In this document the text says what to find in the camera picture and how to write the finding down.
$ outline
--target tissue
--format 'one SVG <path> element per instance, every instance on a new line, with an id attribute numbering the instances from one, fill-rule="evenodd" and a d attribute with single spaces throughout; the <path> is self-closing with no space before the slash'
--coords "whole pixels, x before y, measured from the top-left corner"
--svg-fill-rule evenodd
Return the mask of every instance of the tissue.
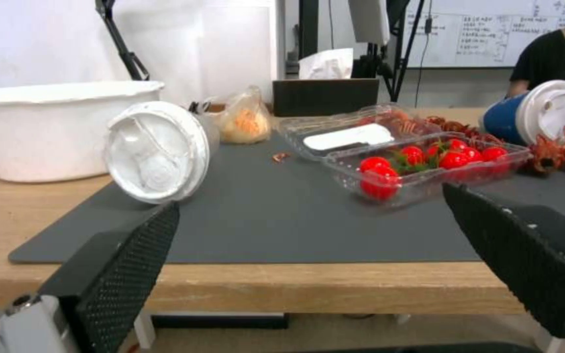
<path id="1" fill-rule="evenodd" d="M 352 76 L 354 50 L 321 51 L 300 60 L 301 80 L 337 80 Z"/>

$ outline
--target table leg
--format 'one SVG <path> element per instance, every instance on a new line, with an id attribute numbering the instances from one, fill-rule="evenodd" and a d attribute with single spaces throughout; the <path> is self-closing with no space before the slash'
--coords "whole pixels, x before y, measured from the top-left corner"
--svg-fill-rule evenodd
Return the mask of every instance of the table leg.
<path id="1" fill-rule="evenodd" d="M 134 320 L 134 333 L 141 349 L 151 349 L 156 340 L 156 332 L 152 324 L 152 317 L 146 310 L 141 310 Z"/>

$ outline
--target tissue box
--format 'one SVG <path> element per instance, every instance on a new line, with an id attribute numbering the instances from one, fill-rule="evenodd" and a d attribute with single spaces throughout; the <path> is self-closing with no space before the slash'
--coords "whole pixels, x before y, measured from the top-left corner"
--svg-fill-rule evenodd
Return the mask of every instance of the tissue box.
<path id="1" fill-rule="evenodd" d="M 274 116 L 326 116 L 375 105 L 378 78 L 278 80 L 273 82 Z"/>

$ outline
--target white whiteboard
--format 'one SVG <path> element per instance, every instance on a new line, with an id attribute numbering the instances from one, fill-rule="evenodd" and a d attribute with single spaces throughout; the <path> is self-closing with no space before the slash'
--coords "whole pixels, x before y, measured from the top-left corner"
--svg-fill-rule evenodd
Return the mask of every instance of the white whiteboard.
<path id="1" fill-rule="evenodd" d="M 424 2 L 410 67 L 421 66 L 430 2 Z M 407 8 L 402 57 L 418 5 L 411 0 Z M 565 0 L 433 0 L 431 15 L 433 31 L 422 67 L 513 67 L 534 39 L 565 27 Z"/>

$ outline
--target clear plastic container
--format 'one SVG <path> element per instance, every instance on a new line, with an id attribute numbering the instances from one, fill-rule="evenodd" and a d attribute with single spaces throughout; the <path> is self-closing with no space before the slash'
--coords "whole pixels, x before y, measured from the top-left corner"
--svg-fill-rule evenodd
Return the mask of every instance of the clear plastic container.
<path id="1" fill-rule="evenodd" d="M 441 132 L 437 125 L 396 105 L 375 105 L 354 113 L 327 117 L 281 119 L 278 130 L 298 154 L 313 161 L 321 161 L 336 151 Z"/>
<path id="2" fill-rule="evenodd" d="M 397 143 L 332 152 L 324 159 L 324 163 L 332 170 L 334 178 L 339 185 L 347 190 L 385 206 L 400 207 L 439 194 L 441 184 L 446 181 L 476 185 L 494 179 L 509 177 L 531 157 L 531 152 L 528 148 L 503 144 L 500 145 L 500 147 L 507 150 L 507 155 L 498 161 L 473 163 L 452 170 L 436 168 L 423 172 L 401 174 L 397 182 L 390 186 L 393 186 L 395 190 L 393 190 L 393 193 L 389 193 L 388 197 L 373 197 L 361 189 L 361 183 L 370 183 L 370 185 L 374 185 L 376 188 L 385 187 L 384 183 L 381 184 L 380 181 L 377 180 L 377 175 L 362 174 L 359 172 L 359 164 L 364 159 L 372 156 L 381 156 L 388 159 L 392 165 L 397 165 L 400 160 L 399 152 L 402 148 L 417 146 L 426 151 L 433 143 L 438 141 L 445 142 L 449 139 L 468 141 L 464 134 L 440 132 L 438 134 L 431 134 L 422 138 L 412 138 Z M 477 142 L 479 150 L 495 146 L 499 145 L 495 143 Z"/>

